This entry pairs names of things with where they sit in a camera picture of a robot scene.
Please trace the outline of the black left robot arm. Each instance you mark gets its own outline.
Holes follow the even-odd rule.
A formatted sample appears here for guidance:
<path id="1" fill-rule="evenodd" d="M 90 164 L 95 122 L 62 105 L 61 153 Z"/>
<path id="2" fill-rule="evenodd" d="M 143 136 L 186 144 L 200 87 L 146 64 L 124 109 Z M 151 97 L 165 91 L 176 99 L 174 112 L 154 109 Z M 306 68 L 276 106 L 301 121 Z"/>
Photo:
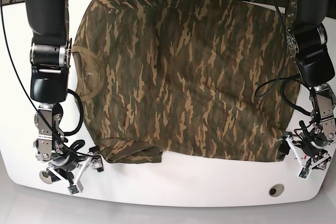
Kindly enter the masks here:
<path id="1" fill-rule="evenodd" d="M 302 80 L 309 89 L 313 109 L 308 112 L 286 101 L 293 109 L 311 118 L 309 124 L 299 122 L 286 137 L 299 165 L 298 176 L 308 179 L 314 169 L 325 170 L 331 156 L 326 147 L 335 143 L 335 94 L 328 84 L 335 70 L 327 48 L 327 31 L 323 20 L 328 13 L 329 0 L 288 0 L 286 7 L 286 40 L 288 51 L 294 57 L 299 73 L 293 81 Z"/>

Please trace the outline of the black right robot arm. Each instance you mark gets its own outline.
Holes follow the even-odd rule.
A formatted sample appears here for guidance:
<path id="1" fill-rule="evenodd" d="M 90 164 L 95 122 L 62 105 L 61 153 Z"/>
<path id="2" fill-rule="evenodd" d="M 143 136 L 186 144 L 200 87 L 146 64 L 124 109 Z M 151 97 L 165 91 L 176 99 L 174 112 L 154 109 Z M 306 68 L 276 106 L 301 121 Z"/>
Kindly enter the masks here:
<path id="1" fill-rule="evenodd" d="M 103 171 L 98 147 L 87 154 L 80 152 L 84 140 L 68 145 L 68 137 L 82 127 L 65 132 L 60 128 L 63 118 L 61 103 L 68 95 L 79 96 L 68 88 L 72 40 L 69 37 L 68 0 L 25 0 L 28 23 L 33 31 L 30 50 L 30 98 L 39 103 L 34 117 L 38 138 L 34 142 L 36 158 L 47 163 L 40 172 L 46 184 L 67 182 L 71 195 L 82 192 L 80 178 L 87 168 Z"/>

